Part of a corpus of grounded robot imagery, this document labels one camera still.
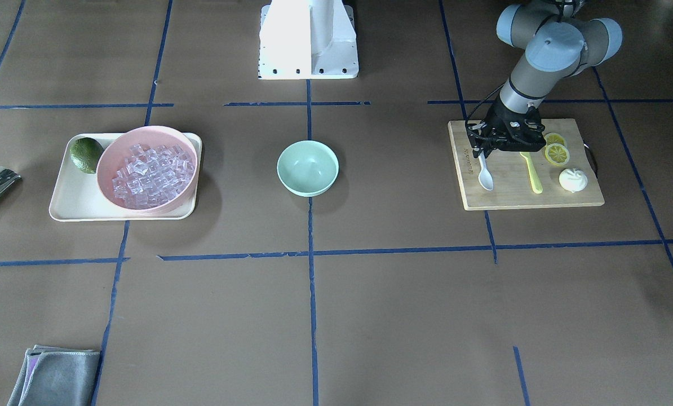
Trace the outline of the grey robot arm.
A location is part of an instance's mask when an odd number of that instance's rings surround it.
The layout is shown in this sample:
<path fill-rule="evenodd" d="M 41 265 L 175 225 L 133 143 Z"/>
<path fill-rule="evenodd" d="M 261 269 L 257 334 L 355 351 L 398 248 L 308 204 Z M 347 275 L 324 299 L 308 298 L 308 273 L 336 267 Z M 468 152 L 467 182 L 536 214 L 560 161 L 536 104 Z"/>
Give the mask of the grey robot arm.
<path fill-rule="evenodd" d="M 623 31 L 609 18 L 581 21 L 582 1 L 532 1 L 509 5 L 497 20 L 502 42 L 524 51 L 485 118 L 466 125 L 473 156 L 493 150 L 538 152 L 546 146 L 538 110 L 560 80 L 615 56 Z"/>

